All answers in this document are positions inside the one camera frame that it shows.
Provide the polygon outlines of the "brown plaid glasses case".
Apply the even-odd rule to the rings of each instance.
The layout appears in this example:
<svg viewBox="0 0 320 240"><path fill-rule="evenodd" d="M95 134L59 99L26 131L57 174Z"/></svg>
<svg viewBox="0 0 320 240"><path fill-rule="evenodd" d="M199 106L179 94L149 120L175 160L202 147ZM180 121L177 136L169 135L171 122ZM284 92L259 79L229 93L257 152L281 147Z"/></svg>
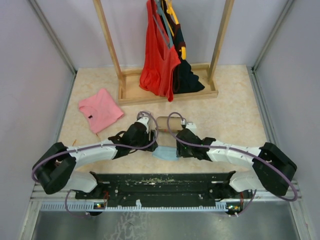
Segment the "brown plaid glasses case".
<svg viewBox="0 0 320 240"><path fill-rule="evenodd" d="M182 121L179 117L172 117L172 116L171 117L159 116L156 119L158 130L161 132L169 132L169 128L170 128L173 133L177 133L183 129L181 122Z"/></svg>

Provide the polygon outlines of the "small light blue cloth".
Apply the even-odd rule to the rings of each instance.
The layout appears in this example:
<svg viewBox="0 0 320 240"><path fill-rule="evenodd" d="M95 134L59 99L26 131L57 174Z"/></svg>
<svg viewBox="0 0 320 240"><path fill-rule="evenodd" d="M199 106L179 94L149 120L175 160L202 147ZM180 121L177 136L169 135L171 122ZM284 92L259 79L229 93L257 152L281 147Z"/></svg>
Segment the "small light blue cloth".
<svg viewBox="0 0 320 240"><path fill-rule="evenodd" d="M158 146L152 156L164 161L178 161L177 149L172 146Z"/></svg>

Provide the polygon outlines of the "yellow sunglasses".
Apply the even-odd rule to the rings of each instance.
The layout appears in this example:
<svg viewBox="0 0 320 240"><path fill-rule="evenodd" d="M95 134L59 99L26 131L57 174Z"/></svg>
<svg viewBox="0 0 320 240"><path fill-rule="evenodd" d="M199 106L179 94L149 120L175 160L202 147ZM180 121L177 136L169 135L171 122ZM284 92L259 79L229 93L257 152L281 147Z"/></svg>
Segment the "yellow sunglasses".
<svg viewBox="0 0 320 240"><path fill-rule="evenodd" d="M99 136L97 133L96 133L95 135L96 135L96 138L99 139L99 141L101 141L100 136ZM74 147L74 146L76 146L76 145L77 145L77 139L75 139L74 142L72 143L72 147Z"/></svg>

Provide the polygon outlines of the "map print glasses case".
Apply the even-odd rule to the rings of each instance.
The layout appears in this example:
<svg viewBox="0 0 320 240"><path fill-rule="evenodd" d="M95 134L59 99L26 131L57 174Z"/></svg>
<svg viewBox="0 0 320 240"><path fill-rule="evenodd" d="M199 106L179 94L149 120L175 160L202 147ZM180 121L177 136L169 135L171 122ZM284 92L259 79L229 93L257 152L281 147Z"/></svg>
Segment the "map print glasses case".
<svg viewBox="0 0 320 240"><path fill-rule="evenodd" d="M148 118L150 119L151 118L151 113L149 111L146 111L146 110L143 110L143 111L139 111L137 116L136 116L136 119L139 120L141 118Z"/></svg>

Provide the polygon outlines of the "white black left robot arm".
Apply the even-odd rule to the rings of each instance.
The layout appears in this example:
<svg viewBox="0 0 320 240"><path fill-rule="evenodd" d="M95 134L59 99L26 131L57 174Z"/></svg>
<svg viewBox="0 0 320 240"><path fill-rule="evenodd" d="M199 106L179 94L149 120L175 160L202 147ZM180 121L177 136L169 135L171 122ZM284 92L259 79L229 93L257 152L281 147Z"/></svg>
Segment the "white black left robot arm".
<svg viewBox="0 0 320 240"><path fill-rule="evenodd" d="M158 144L159 130L136 121L126 131L99 143L67 147L54 143L32 167L32 179L46 194L61 190L80 191L97 199L103 195L104 186L94 173L80 172L78 168L98 161L115 160L130 154L131 150L153 152Z"/></svg>

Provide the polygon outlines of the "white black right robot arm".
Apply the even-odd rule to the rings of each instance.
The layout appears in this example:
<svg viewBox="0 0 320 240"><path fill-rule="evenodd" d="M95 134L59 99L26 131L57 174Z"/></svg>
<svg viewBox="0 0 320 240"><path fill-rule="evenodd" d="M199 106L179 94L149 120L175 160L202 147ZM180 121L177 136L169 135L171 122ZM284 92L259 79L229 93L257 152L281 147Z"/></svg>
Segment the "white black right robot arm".
<svg viewBox="0 0 320 240"><path fill-rule="evenodd" d="M246 171L234 172L223 185L223 192L235 198L246 190L262 190L284 199L297 165L275 144L260 147L227 144L212 137L203 139L185 128L176 135L177 156L237 165Z"/></svg>

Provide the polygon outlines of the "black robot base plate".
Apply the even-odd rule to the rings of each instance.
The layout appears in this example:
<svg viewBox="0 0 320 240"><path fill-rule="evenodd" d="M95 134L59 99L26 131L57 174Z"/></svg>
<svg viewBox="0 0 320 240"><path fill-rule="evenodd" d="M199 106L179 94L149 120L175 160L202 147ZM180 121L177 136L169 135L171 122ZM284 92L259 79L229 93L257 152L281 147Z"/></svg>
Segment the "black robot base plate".
<svg viewBox="0 0 320 240"><path fill-rule="evenodd" d="M77 200L105 200L108 207L214 207L227 199L252 197L229 186L232 173L94 174L97 186L76 191Z"/></svg>

